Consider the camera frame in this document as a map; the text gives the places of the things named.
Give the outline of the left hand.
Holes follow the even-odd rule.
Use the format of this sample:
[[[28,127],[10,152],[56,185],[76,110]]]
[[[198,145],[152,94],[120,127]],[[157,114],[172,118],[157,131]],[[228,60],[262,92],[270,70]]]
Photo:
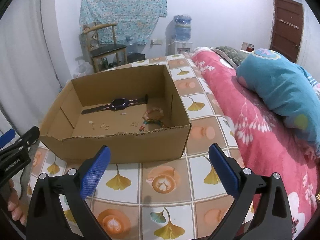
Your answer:
[[[15,184],[12,179],[9,180],[10,197],[8,200],[8,211],[11,213],[11,217],[14,221],[20,221],[20,223],[26,225],[26,214],[23,211],[23,207],[18,198],[17,191],[14,188]]]

